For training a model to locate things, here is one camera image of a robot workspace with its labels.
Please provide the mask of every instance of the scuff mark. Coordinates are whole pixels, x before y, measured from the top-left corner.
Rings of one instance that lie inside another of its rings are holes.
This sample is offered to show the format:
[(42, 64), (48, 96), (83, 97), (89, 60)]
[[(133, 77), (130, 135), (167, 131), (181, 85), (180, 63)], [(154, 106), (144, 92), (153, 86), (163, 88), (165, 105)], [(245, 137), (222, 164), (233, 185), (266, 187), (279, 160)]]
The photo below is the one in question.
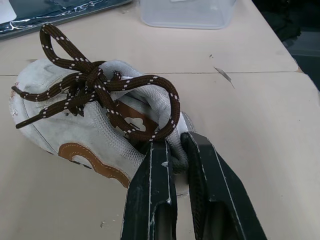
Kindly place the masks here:
[(18, 111), (16, 109), (13, 109), (12, 116), (18, 116)]
[(231, 83), (232, 87), (233, 87), (234, 89), (236, 89), (235, 86), (234, 86), (233, 83), (232, 83), (231, 78), (225, 73), (225, 71), (223, 71), (222, 69), (217, 68), (217, 67), (215, 67), (215, 66), (214, 66), (214, 69), (217, 70), (218, 73), (220, 73), (222, 76), (224, 76), (224, 78), (227, 79), (229, 83)]

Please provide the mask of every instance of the tan leather overlay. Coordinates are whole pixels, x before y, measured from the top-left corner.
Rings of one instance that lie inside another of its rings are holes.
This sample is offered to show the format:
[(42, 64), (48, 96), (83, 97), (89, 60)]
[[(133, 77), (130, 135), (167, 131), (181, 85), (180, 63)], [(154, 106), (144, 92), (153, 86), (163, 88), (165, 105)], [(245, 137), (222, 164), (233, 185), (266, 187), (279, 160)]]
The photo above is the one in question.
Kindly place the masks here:
[(112, 166), (102, 163), (91, 150), (78, 143), (70, 142), (61, 145), (59, 148), (59, 156), (71, 162), (73, 162), (72, 158), (74, 156), (82, 156), (91, 163), (97, 173), (107, 178), (117, 179), (125, 188), (129, 187), (130, 180), (126, 174)]

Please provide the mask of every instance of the brown shoelace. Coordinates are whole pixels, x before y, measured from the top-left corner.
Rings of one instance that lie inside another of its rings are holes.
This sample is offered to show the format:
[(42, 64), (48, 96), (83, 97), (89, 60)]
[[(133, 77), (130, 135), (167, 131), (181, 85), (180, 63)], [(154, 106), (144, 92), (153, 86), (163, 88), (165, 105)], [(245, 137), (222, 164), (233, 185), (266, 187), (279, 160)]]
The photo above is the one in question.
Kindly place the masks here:
[[(51, 44), (51, 37), (73, 58), (63, 59), (56, 55)], [(65, 100), (58, 101), (45, 109), (38, 115), (33, 116), (19, 124), (16, 128), (22, 128), (40, 119), (49, 118), (63, 110), (69, 110), (72, 114), (84, 116), (84, 105), (89, 102), (99, 101), (106, 108), (110, 118), (115, 121), (118, 127), (131, 139), (139, 141), (156, 141), (169, 136), (178, 124), (180, 117), (180, 100), (176, 88), (167, 79), (156, 75), (144, 75), (128, 80), (120, 80), (121, 73), (115, 72), (113, 78), (108, 80), (99, 67), (105, 61), (90, 62), (71, 41), (55, 26), (46, 24), (40, 30), (40, 41), (47, 58), (55, 65), (78, 71), (66, 76), (61, 82), (54, 84), (45, 92), (34, 94), (12, 87), (22, 98), (32, 102), (42, 102), (68, 90)], [(139, 131), (129, 125), (122, 115), (117, 112), (110, 92), (127, 91), (141, 86), (157, 85), (164, 88), (170, 98), (171, 114), (168, 123), (164, 128), (154, 133)]]

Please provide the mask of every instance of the shoe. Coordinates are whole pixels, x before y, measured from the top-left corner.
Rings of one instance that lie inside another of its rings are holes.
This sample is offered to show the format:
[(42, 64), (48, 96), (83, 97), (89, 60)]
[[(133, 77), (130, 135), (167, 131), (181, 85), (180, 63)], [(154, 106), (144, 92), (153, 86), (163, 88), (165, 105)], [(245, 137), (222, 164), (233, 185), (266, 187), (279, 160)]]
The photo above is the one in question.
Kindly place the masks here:
[[(143, 146), (157, 140), (157, 133), (169, 125), (171, 129), (165, 138), (174, 156), (173, 171), (180, 174), (177, 179), (181, 187), (177, 194), (186, 193), (188, 158), (180, 135), (194, 128), (180, 108), (178, 120), (173, 121), (172, 102), (179, 102), (178, 94), (154, 85), (158, 79), (162, 80), (160, 76), (144, 76), (122, 61), (90, 63), (75, 50), (71, 54), (68, 52), (75, 61), (58, 61), (61, 58), (53, 55), (47, 35), (59, 39), (59, 44), (62, 40), (72, 44), (51, 25), (40, 31), (42, 47), (51, 61), (41, 59), (29, 64), (17, 77), (9, 100), (11, 115), (22, 134), (45, 151), (114, 178), (127, 188), (145, 157)], [(70, 51), (70, 47), (61, 46)], [(84, 63), (94, 65), (94, 69), (82, 67)], [(97, 76), (103, 85), (97, 85)], [(113, 82), (124, 88), (108, 92), (108, 84)], [(129, 83), (140, 86), (130, 89)], [(112, 99), (113, 108), (101, 99), (104, 95), (97, 94), (99, 89), (104, 89)], [(121, 116), (130, 130), (124, 130), (126, 126), (114, 118), (115, 115)], [(136, 137), (132, 132), (143, 134)]]

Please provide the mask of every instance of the shoelace loop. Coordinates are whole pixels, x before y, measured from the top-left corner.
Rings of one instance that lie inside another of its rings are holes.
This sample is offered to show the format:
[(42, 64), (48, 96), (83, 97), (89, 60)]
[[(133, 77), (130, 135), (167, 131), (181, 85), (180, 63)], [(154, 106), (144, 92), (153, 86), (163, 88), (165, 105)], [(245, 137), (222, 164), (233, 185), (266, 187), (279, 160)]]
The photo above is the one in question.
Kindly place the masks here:
[[(63, 59), (56, 55), (51, 37), (73, 58), (73, 60)], [(167, 79), (157, 75), (143, 75), (128, 80), (121, 80), (120, 72), (115, 72), (113, 78), (108, 80), (103, 70), (99, 67), (105, 61), (90, 62), (72, 42), (55, 26), (47, 23), (40, 30), (40, 41), (47, 58), (56, 66), (78, 72), (66, 76), (61, 82), (54, 84), (45, 92), (34, 94), (12, 87), (22, 98), (41, 102), (68, 90), (65, 100), (58, 101), (45, 109), (38, 115), (33, 116), (19, 124), (16, 128), (22, 128), (40, 119), (49, 118), (63, 110), (69, 110), (74, 115), (84, 116), (84, 105), (89, 102), (99, 101), (106, 108), (109, 117), (117, 123), (118, 127), (131, 139), (139, 141), (156, 141), (169, 136), (178, 124), (180, 118), (180, 99), (176, 88)], [(139, 131), (128, 124), (113, 102), (110, 92), (129, 91), (146, 85), (157, 85), (164, 88), (169, 95), (171, 104), (170, 118), (167, 124), (154, 133)]]

